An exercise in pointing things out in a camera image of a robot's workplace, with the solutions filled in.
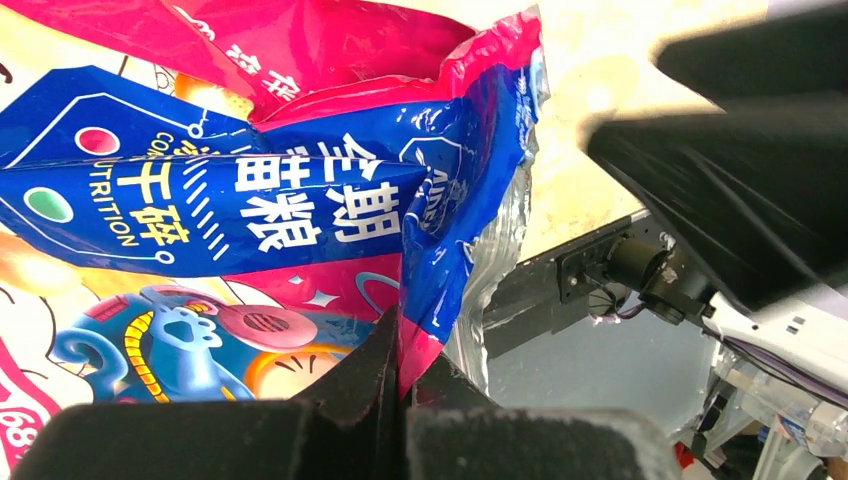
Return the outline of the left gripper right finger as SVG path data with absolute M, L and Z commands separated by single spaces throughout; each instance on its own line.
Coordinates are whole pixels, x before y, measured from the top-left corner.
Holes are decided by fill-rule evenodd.
M 679 479 L 667 436 L 607 408 L 508 408 L 439 356 L 405 410 L 409 479 Z

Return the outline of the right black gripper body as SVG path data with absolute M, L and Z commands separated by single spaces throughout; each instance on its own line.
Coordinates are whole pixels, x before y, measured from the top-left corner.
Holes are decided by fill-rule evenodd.
M 607 121 L 587 155 L 739 310 L 847 286 L 847 7 L 667 44 L 657 68 L 715 105 Z

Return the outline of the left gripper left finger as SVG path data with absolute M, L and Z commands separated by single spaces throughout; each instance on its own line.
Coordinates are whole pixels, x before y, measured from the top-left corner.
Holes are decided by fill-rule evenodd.
M 289 400 L 83 405 L 51 419 L 16 479 L 395 479 L 398 319 Z

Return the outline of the pink blue pet food bag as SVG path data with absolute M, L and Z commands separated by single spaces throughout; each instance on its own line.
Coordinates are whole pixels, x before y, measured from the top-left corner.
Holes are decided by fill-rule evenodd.
M 537 7 L 1 5 L 1 475 L 61 411 L 289 399 L 399 320 L 406 394 L 519 235 Z

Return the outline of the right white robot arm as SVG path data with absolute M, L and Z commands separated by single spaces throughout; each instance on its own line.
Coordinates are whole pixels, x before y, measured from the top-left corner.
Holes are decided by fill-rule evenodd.
M 715 110 L 596 126 L 588 157 L 674 241 L 622 241 L 603 275 L 845 406 L 846 3 L 677 40 L 656 65 Z

